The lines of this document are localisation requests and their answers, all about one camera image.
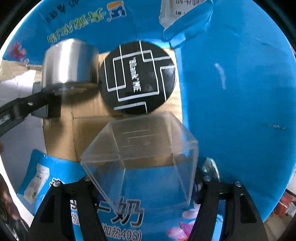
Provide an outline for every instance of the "brown cardboard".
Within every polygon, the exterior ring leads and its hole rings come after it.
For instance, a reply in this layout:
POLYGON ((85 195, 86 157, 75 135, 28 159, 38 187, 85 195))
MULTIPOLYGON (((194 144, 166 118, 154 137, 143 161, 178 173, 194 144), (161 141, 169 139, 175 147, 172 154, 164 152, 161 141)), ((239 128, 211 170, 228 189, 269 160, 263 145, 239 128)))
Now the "brown cardboard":
POLYGON ((27 71, 27 65, 24 63, 0 59, 0 82, 11 80, 27 71))
MULTIPOLYGON (((175 66, 173 50, 165 49, 175 66)), ((99 55, 100 65, 108 53, 99 55)), ((37 71, 35 80, 40 80, 37 71)), ((171 111, 182 121, 181 93, 178 71, 176 85, 168 100, 156 112, 171 111)), ((44 139, 47 154, 70 161, 80 161, 80 156, 105 125, 112 120, 128 118, 119 111, 109 108, 98 91, 88 91, 62 100, 61 118, 44 121, 44 139)), ((170 165, 170 157, 151 162, 152 166, 170 165)))
POLYGON ((173 154, 124 161, 124 167, 129 170, 139 168, 168 167, 173 165, 173 154))

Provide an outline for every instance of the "chinese characters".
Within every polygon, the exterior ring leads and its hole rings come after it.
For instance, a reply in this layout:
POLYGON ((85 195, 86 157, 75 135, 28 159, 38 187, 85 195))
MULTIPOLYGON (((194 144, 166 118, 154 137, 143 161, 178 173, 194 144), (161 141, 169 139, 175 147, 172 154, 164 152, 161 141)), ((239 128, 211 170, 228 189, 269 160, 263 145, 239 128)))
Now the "chinese characters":
POLYGON ((133 214, 138 215, 137 221, 130 222, 131 227, 140 227, 143 223, 144 209, 140 208, 141 201, 138 199, 127 199, 126 203, 124 198, 120 198, 119 202, 119 213, 115 213, 115 217, 111 219, 111 223, 117 223, 120 221, 121 225, 127 224, 130 220, 130 217, 133 214))
MULTIPOLYGON (((61 5, 61 4, 58 5, 57 10, 60 11, 61 13, 65 13, 66 12, 65 3, 63 3, 63 5, 61 5)), ((53 19, 55 19, 57 17, 57 15, 58 15, 57 10, 50 11, 49 14, 43 19, 43 21, 50 23, 53 19)))
POLYGON ((72 217, 72 223, 74 225, 80 226, 78 214, 76 212, 71 212, 71 217, 72 217))
POLYGON ((62 28, 58 28, 56 32, 52 33, 51 35, 47 36, 47 41, 49 43, 55 43, 60 39, 60 34, 62 36, 68 35, 73 32, 73 26, 74 29, 81 29, 84 28, 86 25, 89 24, 89 22, 99 22, 104 19, 104 16, 106 15, 106 12, 101 12, 103 8, 98 8, 95 12, 88 12, 88 17, 86 18, 86 15, 83 14, 81 17, 76 18, 75 20, 71 20, 69 24, 65 24, 62 28))
POLYGON ((185 13, 186 13, 186 11, 176 10, 176 15, 177 15, 178 17, 183 16, 185 13))
POLYGON ((77 202, 76 200, 70 200, 71 210, 77 211, 77 202))
POLYGON ((110 207, 105 207, 105 206, 102 206, 101 204, 102 203, 107 203, 106 200, 103 200, 99 203, 99 206, 98 206, 98 211, 102 211, 102 212, 106 212, 106 213, 110 213, 111 212, 111 208, 110 207))
POLYGON ((197 6, 200 3, 200 0, 176 0, 176 4, 187 4, 197 6))
POLYGON ((76 5, 78 5, 79 0, 69 0, 69 5, 71 7, 75 7, 76 5))
POLYGON ((42 179, 42 177, 39 174, 37 174, 36 177, 39 178, 40 180, 42 179))
POLYGON ((102 223, 102 228, 104 229, 105 235, 110 238, 114 238, 117 240, 123 239, 132 241, 142 240, 142 230, 121 230, 119 226, 109 226, 106 223, 102 223))

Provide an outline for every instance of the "black round coaster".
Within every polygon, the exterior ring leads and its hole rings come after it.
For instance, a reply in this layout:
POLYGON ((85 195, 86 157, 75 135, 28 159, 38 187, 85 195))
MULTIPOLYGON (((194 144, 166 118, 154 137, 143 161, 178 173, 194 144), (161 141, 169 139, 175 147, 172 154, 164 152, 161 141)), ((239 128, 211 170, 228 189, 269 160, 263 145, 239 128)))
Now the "black round coaster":
POLYGON ((143 41, 120 45, 99 70, 104 101, 127 114, 148 113, 161 106, 176 83, 175 66, 160 47, 143 41))

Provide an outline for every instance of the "logo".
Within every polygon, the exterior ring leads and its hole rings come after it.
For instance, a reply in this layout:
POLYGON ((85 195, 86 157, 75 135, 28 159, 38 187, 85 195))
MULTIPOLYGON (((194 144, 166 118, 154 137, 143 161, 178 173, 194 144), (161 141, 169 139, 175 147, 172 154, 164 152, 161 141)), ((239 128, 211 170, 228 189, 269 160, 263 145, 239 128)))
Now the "logo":
POLYGON ((110 13, 110 17, 107 21, 110 22, 112 19, 125 17, 126 9, 124 7, 123 1, 114 1, 107 4, 107 9, 110 13))

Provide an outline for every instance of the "white label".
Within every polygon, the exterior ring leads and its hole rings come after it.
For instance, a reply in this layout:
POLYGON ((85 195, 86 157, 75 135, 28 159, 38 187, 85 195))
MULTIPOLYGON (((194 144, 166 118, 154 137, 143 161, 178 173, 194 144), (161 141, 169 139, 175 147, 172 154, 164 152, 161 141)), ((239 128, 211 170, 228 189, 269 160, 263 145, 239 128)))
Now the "white label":
POLYGON ((44 184, 49 178, 49 168, 42 166, 41 164, 37 164, 37 172, 33 179, 30 181, 30 184, 24 191, 24 198, 28 201, 28 203, 33 204, 43 188, 44 184))
POLYGON ((206 0, 162 0, 159 22, 166 29, 194 7, 206 0))

